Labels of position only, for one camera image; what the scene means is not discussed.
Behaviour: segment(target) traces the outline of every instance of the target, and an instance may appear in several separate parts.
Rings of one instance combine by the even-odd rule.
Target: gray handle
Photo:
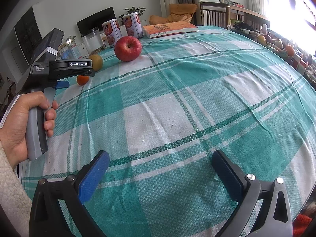
[[[44,89],[44,94],[49,100],[51,107],[56,90],[48,87]],[[25,139],[30,161],[37,159],[48,150],[46,131],[44,129],[45,111],[40,107],[34,107],[28,113]]]

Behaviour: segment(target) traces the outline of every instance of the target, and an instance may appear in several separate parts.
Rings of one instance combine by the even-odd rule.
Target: red and white can
[[[114,47],[116,42],[122,37],[117,19],[104,22],[102,27],[110,47]]]
[[[144,36],[138,12],[133,12],[131,14],[124,15],[123,22],[128,36],[136,37],[138,39]]]

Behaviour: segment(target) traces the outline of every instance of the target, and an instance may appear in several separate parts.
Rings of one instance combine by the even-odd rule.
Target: book
[[[143,30],[148,38],[156,38],[174,34],[196,32],[198,31],[198,27],[185,21],[178,21],[166,24],[143,26]]]

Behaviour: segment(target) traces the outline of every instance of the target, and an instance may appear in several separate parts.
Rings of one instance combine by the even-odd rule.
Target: monitor
[[[33,7],[29,8],[16,23],[14,30],[22,53],[29,64],[31,63],[34,49],[42,41],[42,36],[34,16]]]
[[[100,31],[103,31],[102,24],[108,20],[115,19],[113,7],[107,8],[103,11],[99,11],[83,20],[77,22],[81,36],[85,36],[90,29],[98,27]]]

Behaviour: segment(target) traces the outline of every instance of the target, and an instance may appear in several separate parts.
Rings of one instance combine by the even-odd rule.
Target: hand
[[[49,103],[43,92],[31,92],[21,95],[10,113],[7,115],[3,127],[0,129],[0,140],[10,166],[14,169],[17,164],[27,159],[26,125],[30,108],[39,106],[48,109]],[[58,103],[54,100],[52,108],[45,113],[44,129],[47,136],[54,134],[56,109]]]

